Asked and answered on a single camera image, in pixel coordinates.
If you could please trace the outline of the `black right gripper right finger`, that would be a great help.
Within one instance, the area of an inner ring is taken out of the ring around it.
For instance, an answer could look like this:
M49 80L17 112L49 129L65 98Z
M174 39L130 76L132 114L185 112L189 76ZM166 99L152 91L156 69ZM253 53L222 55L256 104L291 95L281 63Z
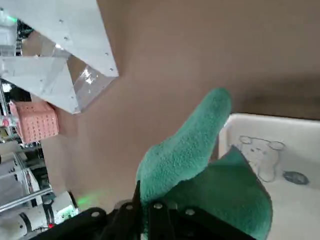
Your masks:
M211 215L205 210L188 206L170 209L164 202L148 206L149 240L251 240L253 237Z

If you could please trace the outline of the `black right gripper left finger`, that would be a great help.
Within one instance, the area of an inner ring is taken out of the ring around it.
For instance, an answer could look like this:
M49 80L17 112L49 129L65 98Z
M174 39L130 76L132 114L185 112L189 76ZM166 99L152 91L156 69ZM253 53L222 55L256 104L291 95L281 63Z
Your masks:
M99 207L55 225L35 236L34 240L138 240L142 233L140 182L136 183L132 200L110 213Z

